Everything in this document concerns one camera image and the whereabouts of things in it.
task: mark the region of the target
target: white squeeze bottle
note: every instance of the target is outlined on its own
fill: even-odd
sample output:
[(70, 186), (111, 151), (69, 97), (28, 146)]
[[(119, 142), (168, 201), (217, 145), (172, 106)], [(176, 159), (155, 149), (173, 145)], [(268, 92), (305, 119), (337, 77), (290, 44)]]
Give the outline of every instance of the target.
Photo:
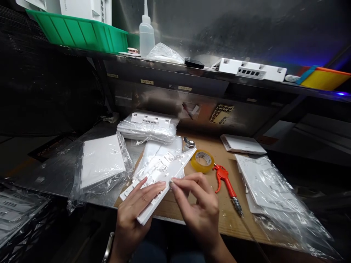
[(155, 33), (147, 12), (147, 0), (144, 2), (143, 22), (139, 26), (140, 55), (146, 57), (155, 46)]

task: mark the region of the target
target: bracelet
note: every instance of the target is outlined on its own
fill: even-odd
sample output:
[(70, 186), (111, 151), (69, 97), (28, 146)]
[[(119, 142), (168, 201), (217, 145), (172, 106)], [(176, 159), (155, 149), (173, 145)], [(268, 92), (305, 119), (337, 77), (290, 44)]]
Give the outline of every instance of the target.
[(102, 263), (107, 263), (107, 260), (109, 259), (113, 238), (114, 238), (114, 232), (111, 232), (110, 237), (109, 237), (109, 241), (107, 242), (106, 251), (105, 251), (105, 254), (104, 254), (103, 259), (102, 259)]

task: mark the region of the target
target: metal wall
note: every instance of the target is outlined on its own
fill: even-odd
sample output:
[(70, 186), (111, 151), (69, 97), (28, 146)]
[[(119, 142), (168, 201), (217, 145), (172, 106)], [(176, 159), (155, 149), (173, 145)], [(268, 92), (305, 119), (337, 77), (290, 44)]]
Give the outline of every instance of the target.
[[(350, 43), (349, 0), (148, 0), (156, 43), (206, 66), (218, 58), (325, 65)], [(139, 43), (144, 0), (113, 1), (113, 25)]]
[[(278, 107), (180, 92), (111, 77), (109, 84), (115, 92), (117, 111), (123, 117), (136, 108), (145, 108), (150, 111), (178, 116), (181, 119), (178, 127), (213, 135), (229, 133), (252, 137), (279, 111)], [(183, 110), (183, 103), (199, 105), (199, 115), (191, 120)], [(225, 125), (210, 122), (211, 115), (218, 104), (234, 107)]]

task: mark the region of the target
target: yellow plastic bin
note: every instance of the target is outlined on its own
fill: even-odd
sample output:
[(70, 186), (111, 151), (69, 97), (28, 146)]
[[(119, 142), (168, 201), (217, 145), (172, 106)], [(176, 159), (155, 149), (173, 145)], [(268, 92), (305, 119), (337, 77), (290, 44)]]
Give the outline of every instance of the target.
[(301, 85), (309, 88), (332, 91), (350, 77), (351, 73), (317, 67)]

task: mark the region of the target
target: hand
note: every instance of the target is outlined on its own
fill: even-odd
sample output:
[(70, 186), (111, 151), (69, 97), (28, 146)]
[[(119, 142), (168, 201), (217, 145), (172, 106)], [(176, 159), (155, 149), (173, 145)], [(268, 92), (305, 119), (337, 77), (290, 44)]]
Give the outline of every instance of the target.
[(151, 200), (165, 189), (166, 183), (158, 182), (140, 189), (146, 181), (145, 177), (118, 207), (111, 263), (127, 262), (150, 229), (152, 217), (144, 226), (139, 224), (136, 218)]
[[(183, 219), (204, 250), (215, 249), (222, 238), (218, 231), (218, 197), (203, 173), (172, 178), (170, 184)], [(191, 191), (197, 198), (196, 205), (188, 202), (184, 191)]]

